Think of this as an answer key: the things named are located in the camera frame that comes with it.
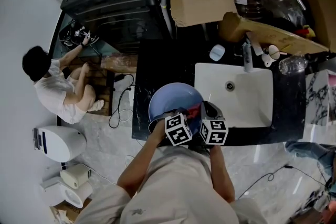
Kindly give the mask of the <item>beige box appliance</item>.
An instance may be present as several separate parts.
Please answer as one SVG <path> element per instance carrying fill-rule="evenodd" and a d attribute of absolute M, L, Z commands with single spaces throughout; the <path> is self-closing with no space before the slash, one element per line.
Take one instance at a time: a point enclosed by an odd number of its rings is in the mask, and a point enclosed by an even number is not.
<path fill-rule="evenodd" d="M 78 189 L 91 177 L 91 168 L 83 164 L 77 164 L 62 170 L 60 177 L 65 184 L 73 189 Z"/>

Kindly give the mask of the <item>blue round plate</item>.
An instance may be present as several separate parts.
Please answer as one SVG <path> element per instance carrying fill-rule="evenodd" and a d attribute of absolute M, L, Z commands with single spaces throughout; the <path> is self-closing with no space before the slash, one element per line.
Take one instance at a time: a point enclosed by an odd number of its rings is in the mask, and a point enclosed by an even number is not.
<path fill-rule="evenodd" d="M 162 118 L 161 115 L 178 108 L 188 110 L 202 101 L 201 94 L 189 84 L 175 82 L 162 86 L 154 93 L 149 103 L 149 132 L 154 130 L 157 120 Z"/>

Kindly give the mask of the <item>person's right forearm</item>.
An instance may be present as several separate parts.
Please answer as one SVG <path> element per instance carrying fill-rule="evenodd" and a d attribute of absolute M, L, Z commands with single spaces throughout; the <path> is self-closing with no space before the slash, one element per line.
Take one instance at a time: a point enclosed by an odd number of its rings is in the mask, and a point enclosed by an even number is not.
<path fill-rule="evenodd" d="M 226 169 L 222 149 L 215 145 L 209 150 L 211 178 L 214 190 L 228 203 L 235 201 L 235 189 Z"/>

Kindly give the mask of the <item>pink cloth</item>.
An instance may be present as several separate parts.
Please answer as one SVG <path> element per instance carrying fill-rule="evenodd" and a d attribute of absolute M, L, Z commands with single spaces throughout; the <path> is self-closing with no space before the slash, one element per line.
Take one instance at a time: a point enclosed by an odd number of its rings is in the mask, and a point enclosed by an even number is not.
<path fill-rule="evenodd" d="M 201 117 L 201 103 L 194 105 L 187 109 L 190 113 L 188 116 L 188 120 L 195 120 Z"/>

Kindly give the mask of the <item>white cup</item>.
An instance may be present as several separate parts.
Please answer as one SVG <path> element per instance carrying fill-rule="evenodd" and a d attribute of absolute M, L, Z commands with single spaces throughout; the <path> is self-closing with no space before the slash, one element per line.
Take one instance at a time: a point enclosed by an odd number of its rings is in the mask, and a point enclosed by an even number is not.
<path fill-rule="evenodd" d="M 277 46 L 270 45 L 262 54 L 261 59 L 265 67 L 269 68 L 271 64 L 280 58 L 280 51 Z"/>

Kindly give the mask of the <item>white sink basin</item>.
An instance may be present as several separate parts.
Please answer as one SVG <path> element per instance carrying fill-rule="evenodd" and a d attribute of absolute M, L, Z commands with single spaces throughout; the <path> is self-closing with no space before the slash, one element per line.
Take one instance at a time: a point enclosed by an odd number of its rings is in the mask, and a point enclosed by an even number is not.
<path fill-rule="evenodd" d="M 273 112 L 273 77 L 268 69 L 196 63 L 194 88 L 216 105 L 229 127 L 270 127 Z"/>

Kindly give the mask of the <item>person in white shirt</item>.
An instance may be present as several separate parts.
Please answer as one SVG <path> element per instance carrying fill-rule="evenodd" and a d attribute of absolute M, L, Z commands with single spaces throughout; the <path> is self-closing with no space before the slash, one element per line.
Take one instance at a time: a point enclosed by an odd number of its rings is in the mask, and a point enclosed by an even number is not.
<path fill-rule="evenodd" d="M 155 151 L 137 194 L 112 185 L 75 224 L 267 224 L 255 201 L 231 203 L 213 188 L 209 157 L 184 147 Z"/>

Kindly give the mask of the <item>white soap dish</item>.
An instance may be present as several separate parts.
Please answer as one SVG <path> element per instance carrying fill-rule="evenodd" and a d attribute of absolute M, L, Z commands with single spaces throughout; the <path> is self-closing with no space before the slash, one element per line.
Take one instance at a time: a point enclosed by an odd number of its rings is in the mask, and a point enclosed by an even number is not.
<path fill-rule="evenodd" d="M 225 48 L 222 45 L 215 45 L 209 52 L 209 57 L 213 61 L 219 61 L 225 53 Z"/>

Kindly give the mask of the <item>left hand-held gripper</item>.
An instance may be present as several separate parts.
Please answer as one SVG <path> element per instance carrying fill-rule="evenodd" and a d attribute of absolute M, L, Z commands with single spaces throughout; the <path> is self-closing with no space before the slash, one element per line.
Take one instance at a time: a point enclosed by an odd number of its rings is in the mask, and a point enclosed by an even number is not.
<path fill-rule="evenodd" d="M 189 127 L 188 110 L 182 110 L 176 115 L 177 109 L 166 111 L 157 116 L 157 119 L 165 119 L 165 134 L 173 146 L 178 146 L 192 140 L 192 132 Z"/>

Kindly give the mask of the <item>black marble vanity table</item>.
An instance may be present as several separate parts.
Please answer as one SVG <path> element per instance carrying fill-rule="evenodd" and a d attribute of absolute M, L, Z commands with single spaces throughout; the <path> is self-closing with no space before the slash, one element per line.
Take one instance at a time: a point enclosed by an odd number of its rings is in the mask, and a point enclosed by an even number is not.
<path fill-rule="evenodd" d="M 200 27 L 178 31 L 177 40 L 144 40 L 139 45 L 135 79 L 132 138 L 145 141 L 149 135 L 149 104 L 162 86 L 181 82 L 194 84 L 195 64 L 211 63 L 211 48 L 219 41 L 210 35 L 204 39 Z M 274 102 L 270 127 L 233 128 L 226 146 L 246 146 L 296 141 L 303 137 L 306 116 L 306 82 L 304 74 L 284 76 L 277 63 L 270 67 Z"/>

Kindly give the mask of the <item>black gear bag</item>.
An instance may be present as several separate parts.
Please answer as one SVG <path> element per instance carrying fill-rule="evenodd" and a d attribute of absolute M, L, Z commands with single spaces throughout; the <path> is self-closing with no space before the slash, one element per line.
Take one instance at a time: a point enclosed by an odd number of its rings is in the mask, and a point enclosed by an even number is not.
<path fill-rule="evenodd" d="M 82 43 L 85 37 L 90 36 L 88 45 L 96 43 L 100 38 L 94 35 L 85 26 L 82 26 L 76 20 L 71 20 L 58 34 L 60 42 L 67 46 L 77 46 Z"/>

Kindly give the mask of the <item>small clear plastic bottle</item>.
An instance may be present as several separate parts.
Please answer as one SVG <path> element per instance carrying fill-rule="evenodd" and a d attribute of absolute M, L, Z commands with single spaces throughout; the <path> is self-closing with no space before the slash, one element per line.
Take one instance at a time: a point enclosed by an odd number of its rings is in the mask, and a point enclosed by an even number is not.
<path fill-rule="evenodd" d="M 278 68 L 283 75 L 294 75 L 303 73 L 308 65 L 304 55 L 292 55 L 279 62 Z"/>

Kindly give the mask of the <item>wooden platform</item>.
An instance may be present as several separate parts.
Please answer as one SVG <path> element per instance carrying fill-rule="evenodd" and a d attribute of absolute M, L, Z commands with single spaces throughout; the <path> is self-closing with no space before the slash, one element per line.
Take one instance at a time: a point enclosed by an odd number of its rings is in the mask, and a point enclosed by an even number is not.
<path fill-rule="evenodd" d="M 69 65 L 62 68 L 65 77 L 76 68 L 82 67 L 84 63 L 90 65 L 90 72 L 87 75 L 89 84 L 96 92 L 96 99 L 103 99 L 104 106 L 102 110 L 93 112 L 96 115 L 110 116 L 112 114 L 112 97 L 115 92 L 114 84 L 116 76 L 120 73 L 136 73 L 137 55 L 123 55 L 113 53 L 110 56 L 99 58 L 77 57 Z"/>

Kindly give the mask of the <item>small cardboard box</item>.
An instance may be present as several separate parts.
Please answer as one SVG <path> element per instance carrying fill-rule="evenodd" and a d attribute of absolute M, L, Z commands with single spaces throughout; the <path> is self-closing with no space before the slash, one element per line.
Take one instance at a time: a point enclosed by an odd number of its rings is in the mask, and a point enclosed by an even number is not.
<path fill-rule="evenodd" d="M 87 198 L 82 208 L 77 208 L 72 204 L 63 201 L 56 206 L 51 206 L 50 210 L 55 218 L 55 224 L 74 224 L 79 214 L 88 206 L 92 199 Z"/>

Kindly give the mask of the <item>chrome faucet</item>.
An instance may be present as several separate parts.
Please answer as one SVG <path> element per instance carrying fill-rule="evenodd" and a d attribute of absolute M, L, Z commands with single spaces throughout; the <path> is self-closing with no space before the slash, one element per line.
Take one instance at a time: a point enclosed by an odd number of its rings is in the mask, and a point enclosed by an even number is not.
<path fill-rule="evenodd" d="M 251 44 L 248 39 L 245 39 L 242 45 L 243 61 L 244 61 L 244 71 L 252 72 L 253 70 L 253 58 L 251 53 Z"/>

